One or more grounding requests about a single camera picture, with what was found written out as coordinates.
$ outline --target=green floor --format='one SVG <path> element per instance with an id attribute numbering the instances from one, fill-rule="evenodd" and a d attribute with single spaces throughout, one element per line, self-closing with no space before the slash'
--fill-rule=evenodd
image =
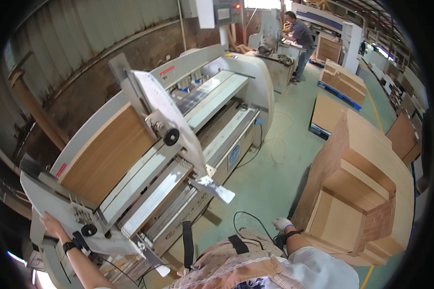
<path id="1" fill-rule="evenodd" d="M 197 253 L 201 253 L 207 247 L 235 233 L 233 215 L 236 211 L 254 214 L 260 218 L 270 234 L 276 234 L 271 221 L 288 215 L 302 175 L 325 143 L 322 138 L 308 130 L 315 97 L 321 92 L 336 101 L 341 101 L 316 85 L 320 72 L 321 68 L 308 63 L 303 76 L 305 80 L 297 85 L 289 85 L 284 95 L 275 96 L 275 115 L 266 137 L 269 141 L 262 146 L 259 155 L 252 162 L 233 172 L 225 183 L 225 187 L 235 192 L 236 197 L 229 205 L 224 205 L 214 199 L 208 208 L 208 211 L 222 221 L 216 226 L 207 218 L 200 218 L 193 226 L 193 239 Z M 395 113 L 374 75 L 369 75 L 366 85 L 374 100 L 382 128 L 384 132 L 387 132 L 396 118 Z M 368 96 L 365 98 L 360 115 L 379 128 L 373 105 Z M 285 142 L 287 148 L 285 149 L 283 141 L 273 144 L 273 137 L 287 126 L 289 128 L 280 136 Z M 247 153 L 243 162 L 254 156 L 253 151 L 251 149 L 251 152 Z M 245 215 L 237 216 L 237 227 L 263 232 L 259 223 Z M 183 258 L 180 257 L 183 256 L 182 247 L 183 244 L 179 241 L 169 252 L 181 260 Z M 400 259 L 401 255 L 394 256 L 389 260 L 388 265 L 375 267 L 366 288 L 382 288 L 398 266 Z M 360 267 L 356 270 L 361 285 L 369 267 Z"/>

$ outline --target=black strap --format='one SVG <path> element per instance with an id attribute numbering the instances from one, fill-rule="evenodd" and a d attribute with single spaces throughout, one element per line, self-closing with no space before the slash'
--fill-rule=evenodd
<path id="1" fill-rule="evenodd" d="M 228 241 L 231 242 L 233 248 L 235 248 L 238 255 L 249 252 L 248 246 L 246 246 L 246 244 L 244 244 L 243 241 L 241 241 L 240 237 L 238 237 L 237 235 L 228 237 Z"/>
<path id="2" fill-rule="evenodd" d="M 193 264 L 193 254 L 194 254 L 193 234 L 191 233 L 191 222 L 190 221 L 182 222 L 182 227 L 183 227 L 183 248 L 185 249 L 183 263 L 185 265 L 185 268 L 191 270 L 191 265 Z"/>

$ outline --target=blue pallet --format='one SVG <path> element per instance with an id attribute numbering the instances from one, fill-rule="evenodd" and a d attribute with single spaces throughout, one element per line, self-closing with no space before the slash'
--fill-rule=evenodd
<path id="1" fill-rule="evenodd" d="M 321 63 L 319 63 L 319 62 L 312 61 L 311 59 L 309 59 L 309 63 L 312 63 L 313 65 L 319 66 L 319 67 L 321 67 L 321 68 L 325 68 L 325 65 L 324 65 L 324 64 L 321 64 Z"/>
<path id="2" fill-rule="evenodd" d="M 337 95 L 336 95 L 337 97 L 339 97 L 340 99 L 346 99 L 348 102 L 350 102 L 350 103 L 353 105 L 353 108 L 355 108 L 356 110 L 360 111 L 361 106 L 359 106 L 358 103 L 352 101 L 350 98 L 348 98 L 347 96 L 341 94 L 339 91 L 335 90 L 334 88 L 330 87 L 329 85 L 325 84 L 325 83 L 322 82 L 322 81 L 318 81 L 318 84 L 317 84 L 317 85 L 318 85 L 319 87 L 321 87 L 321 88 L 324 88 L 324 89 L 327 88 L 327 89 L 329 89 L 329 90 L 335 92 L 335 93 L 337 94 Z"/>

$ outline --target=gray t-shirt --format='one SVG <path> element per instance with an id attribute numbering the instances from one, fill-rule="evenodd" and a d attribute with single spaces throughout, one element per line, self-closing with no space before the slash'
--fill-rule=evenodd
<path id="1" fill-rule="evenodd" d="M 313 42 L 312 33 L 310 29 L 302 22 L 297 20 L 296 24 L 291 24 L 292 37 L 294 37 L 299 45 L 309 50 L 315 47 Z"/>

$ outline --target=woodworking machine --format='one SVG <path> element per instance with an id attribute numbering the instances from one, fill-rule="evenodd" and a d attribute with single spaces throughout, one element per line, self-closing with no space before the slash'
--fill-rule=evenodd
<path id="1" fill-rule="evenodd" d="M 235 7 L 228 1 L 216 2 L 215 15 L 220 16 L 215 24 L 226 23 L 222 17 L 232 17 Z M 260 146 L 272 124 L 274 100 L 265 63 L 228 53 L 224 39 L 222 45 L 188 50 L 151 72 L 134 70 L 124 54 L 117 55 L 109 66 L 121 91 L 75 133 L 50 172 L 36 171 L 28 156 L 22 161 L 20 181 L 34 211 L 31 241 L 39 247 L 57 287 L 83 288 L 62 244 L 46 235 L 39 221 L 44 211 L 58 219 L 70 236 L 82 238 L 86 243 L 82 251 L 90 258 L 98 253 L 116 262 L 136 255 L 123 267 L 132 278 L 150 267 L 165 276 L 170 269 L 160 257 L 180 238 L 182 222 L 195 220 L 212 197 L 229 203 L 235 196 L 219 184 L 251 145 Z M 58 178 L 129 102 L 154 144 L 102 203 L 93 205 L 61 186 Z M 139 224 L 145 224 L 140 231 Z M 125 279 L 117 270 L 107 277 L 117 284 Z"/>

